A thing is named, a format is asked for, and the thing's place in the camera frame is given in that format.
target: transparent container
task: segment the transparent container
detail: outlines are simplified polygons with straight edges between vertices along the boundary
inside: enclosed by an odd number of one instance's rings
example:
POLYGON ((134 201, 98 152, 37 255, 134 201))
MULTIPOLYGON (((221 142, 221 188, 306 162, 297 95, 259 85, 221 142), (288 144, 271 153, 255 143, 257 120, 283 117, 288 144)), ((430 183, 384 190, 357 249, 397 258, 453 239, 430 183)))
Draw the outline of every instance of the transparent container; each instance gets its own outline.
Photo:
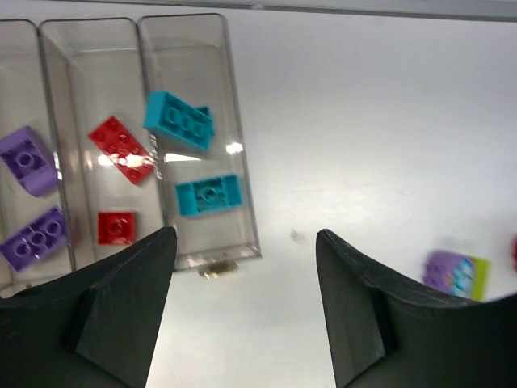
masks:
POLYGON ((194 107, 209 106, 215 137, 207 153, 158 137, 158 165, 168 225, 178 231, 177 269, 258 257, 259 241, 237 112, 226 22, 220 15, 144 17, 141 51, 149 91, 166 90, 194 107), (174 186, 235 174, 243 206, 182 217, 174 186))
POLYGON ((49 20, 40 34, 73 252, 82 268, 126 247, 99 244, 99 213, 135 213, 136 240, 164 223, 155 174, 132 184, 88 137, 115 116, 150 150, 141 126, 145 93, 137 27, 122 18, 49 20))
MULTIPOLYGON (((30 125, 53 156, 53 137, 45 101, 36 27, 25 20, 0 21, 0 138, 30 125)), ((0 160, 0 242, 47 212, 62 208, 58 189, 29 194, 0 160)), ((0 255, 0 297, 63 276, 72 270, 65 245, 21 272, 0 255)))

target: blue lego brick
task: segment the blue lego brick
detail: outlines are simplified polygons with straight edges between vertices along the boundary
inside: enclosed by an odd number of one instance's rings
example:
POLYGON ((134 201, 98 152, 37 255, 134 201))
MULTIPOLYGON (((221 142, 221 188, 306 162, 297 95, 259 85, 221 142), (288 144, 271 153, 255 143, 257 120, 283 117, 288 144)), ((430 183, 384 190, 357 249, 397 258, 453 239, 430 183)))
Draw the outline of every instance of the blue lego brick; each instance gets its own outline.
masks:
POLYGON ((150 93, 143 126, 152 133, 202 151, 208 151, 214 135, 208 107, 191 107, 167 91, 150 93))
POLYGON ((184 217, 242 205, 239 178, 235 174, 180 183, 176 184, 175 188, 179 213, 184 217))

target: white table surface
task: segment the white table surface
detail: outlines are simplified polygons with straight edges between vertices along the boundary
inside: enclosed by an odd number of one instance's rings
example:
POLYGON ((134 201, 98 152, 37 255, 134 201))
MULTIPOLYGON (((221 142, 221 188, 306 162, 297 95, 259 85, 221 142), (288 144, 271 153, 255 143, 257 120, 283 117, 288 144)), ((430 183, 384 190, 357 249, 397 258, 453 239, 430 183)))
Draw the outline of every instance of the white table surface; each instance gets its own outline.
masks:
MULTIPOLYGON (((209 11, 0 7, 36 22, 209 11)), ((333 387, 321 228, 413 278, 453 238, 492 260, 489 297, 517 290, 517 25, 216 11, 229 21, 263 259, 217 280, 173 277, 148 387, 333 387)))

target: red lego brick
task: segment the red lego brick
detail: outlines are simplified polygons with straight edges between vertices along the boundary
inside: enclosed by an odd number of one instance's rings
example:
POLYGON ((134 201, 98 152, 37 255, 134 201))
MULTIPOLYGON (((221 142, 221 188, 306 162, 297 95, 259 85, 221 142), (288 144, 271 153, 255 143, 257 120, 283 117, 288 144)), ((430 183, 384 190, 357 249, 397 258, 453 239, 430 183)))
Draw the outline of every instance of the red lego brick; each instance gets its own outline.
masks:
POLYGON ((135 213, 99 213, 98 243, 99 245, 130 245, 135 242, 135 213))
POLYGON ((153 170, 153 159, 149 152, 114 116, 104 121, 88 137, 132 184, 139 184, 153 170))

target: purple lego brick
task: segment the purple lego brick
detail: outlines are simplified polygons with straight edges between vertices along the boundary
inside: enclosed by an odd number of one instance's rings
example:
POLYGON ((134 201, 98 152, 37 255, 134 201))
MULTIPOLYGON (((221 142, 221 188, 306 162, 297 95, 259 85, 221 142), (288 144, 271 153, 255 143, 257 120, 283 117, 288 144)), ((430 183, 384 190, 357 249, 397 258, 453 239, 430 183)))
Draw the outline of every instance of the purple lego brick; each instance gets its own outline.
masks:
POLYGON ((426 262, 423 283, 444 293, 469 297, 473 286, 474 262, 454 252, 434 251, 426 262))
POLYGON ((56 189, 53 157, 31 127, 23 127, 1 139, 0 157, 33 196, 43 196, 56 189))
POLYGON ((66 244, 65 218, 54 206, 0 244, 0 252, 17 272, 66 244))

